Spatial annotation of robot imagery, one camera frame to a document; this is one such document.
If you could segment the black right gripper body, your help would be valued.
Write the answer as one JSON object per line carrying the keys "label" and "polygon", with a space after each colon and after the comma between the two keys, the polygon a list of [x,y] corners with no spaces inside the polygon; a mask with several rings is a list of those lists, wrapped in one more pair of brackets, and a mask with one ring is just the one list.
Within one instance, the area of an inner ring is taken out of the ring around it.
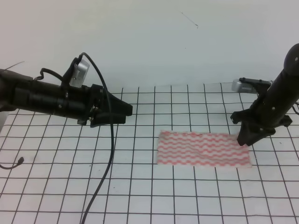
{"label": "black right gripper body", "polygon": [[292,123],[286,114],[291,107],[291,93],[267,93],[258,96],[249,109],[234,112],[231,119],[241,123],[240,135],[273,135],[275,128]]}

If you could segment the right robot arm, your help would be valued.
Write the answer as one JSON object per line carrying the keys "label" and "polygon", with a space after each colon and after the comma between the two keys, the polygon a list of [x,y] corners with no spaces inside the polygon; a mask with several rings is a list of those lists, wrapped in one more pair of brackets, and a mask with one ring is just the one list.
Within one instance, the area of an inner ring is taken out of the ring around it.
{"label": "right robot arm", "polygon": [[233,112],[230,117],[234,124],[241,123],[237,137],[239,145],[251,146],[274,135],[277,127],[288,127],[292,119],[287,112],[299,99],[298,44],[288,51],[284,67],[272,83],[241,77],[233,81],[232,91],[257,94],[257,99],[248,109]]}

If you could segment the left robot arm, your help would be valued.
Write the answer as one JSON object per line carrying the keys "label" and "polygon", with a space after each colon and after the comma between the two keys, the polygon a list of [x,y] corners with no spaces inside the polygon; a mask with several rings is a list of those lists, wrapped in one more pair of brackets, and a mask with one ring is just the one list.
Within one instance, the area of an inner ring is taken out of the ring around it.
{"label": "left robot arm", "polygon": [[0,71],[0,110],[22,109],[77,120],[91,127],[125,124],[132,105],[106,92],[103,86],[59,86],[9,70]]}

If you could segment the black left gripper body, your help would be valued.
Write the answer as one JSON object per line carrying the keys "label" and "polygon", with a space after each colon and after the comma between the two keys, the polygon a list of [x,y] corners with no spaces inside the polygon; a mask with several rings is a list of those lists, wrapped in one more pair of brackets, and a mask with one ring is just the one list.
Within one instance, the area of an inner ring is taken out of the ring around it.
{"label": "black left gripper body", "polygon": [[86,125],[99,111],[105,93],[104,87],[96,84],[80,88],[70,86],[64,89],[62,97],[57,98],[56,115],[76,119],[77,124]]}

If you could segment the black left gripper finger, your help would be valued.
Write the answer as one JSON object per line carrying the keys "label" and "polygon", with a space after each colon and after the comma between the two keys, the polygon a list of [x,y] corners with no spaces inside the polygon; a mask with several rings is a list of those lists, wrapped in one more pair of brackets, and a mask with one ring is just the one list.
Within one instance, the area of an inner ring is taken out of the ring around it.
{"label": "black left gripper finger", "polygon": [[97,127],[110,124],[125,124],[126,116],[117,113],[98,113],[93,116],[90,127]]}
{"label": "black left gripper finger", "polygon": [[120,114],[124,116],[131,116],[133,114],[133,106],[118,99],[110,92],[105,93],[105,114]]}

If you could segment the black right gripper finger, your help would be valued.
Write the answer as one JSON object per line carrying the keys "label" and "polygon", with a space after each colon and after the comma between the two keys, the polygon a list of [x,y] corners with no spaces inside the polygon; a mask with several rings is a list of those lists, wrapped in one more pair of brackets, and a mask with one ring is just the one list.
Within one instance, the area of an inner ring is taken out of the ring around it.
{"label": "black right gripper finger", "polygon": [[260,129],[258,132],[249,132],[247,135],[246,145],[251,146],[261,139],[274,135],[275,129]]}
{"label": "black right gripper finger", "polygon": [[237,141],[240,146],[251,146],[254,142],[254,131],[250,124],[242,122]]}

